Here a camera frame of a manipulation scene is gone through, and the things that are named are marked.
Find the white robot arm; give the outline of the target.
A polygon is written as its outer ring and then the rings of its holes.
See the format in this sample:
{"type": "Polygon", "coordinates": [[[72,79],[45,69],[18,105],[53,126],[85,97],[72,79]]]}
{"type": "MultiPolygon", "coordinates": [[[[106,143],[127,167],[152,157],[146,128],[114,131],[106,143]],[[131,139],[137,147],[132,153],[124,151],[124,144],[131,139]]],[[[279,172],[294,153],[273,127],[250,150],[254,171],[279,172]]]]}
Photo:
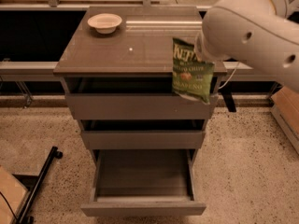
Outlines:
{"type": "Polygon", "coordinates": [[[207,62],[233,58],[299,92],[299,0],[220,0],[207,12],[194,51],[207,62]]]}

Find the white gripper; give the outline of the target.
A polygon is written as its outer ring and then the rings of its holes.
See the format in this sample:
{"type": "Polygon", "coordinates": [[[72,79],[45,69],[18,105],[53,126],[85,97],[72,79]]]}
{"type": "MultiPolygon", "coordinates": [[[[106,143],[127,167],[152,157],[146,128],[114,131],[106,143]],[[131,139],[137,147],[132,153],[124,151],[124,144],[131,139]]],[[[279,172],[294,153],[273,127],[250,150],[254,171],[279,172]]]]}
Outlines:
{"type": "Polygon", "coordinates": [[[195,38],[194,51],[200,61],[216,62],[229,59],[228,55],[217,49],[206,39],[202,31],[195,38]]]}

